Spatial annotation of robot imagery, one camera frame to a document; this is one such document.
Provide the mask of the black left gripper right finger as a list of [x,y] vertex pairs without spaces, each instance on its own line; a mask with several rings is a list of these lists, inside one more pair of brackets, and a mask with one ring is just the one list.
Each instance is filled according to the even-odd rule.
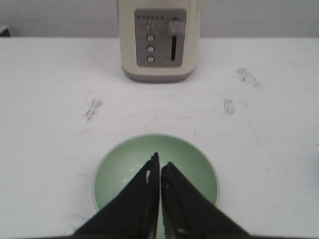
[[248,239],[251,235],[209,202],[171,162],[161,170],[167,239]]

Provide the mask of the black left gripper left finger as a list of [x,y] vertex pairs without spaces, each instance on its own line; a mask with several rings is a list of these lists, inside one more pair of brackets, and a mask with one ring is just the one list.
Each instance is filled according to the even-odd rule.
[[72,235],[75,239],[155,239],[160,204],[160,162],[154,153],[110,203]]

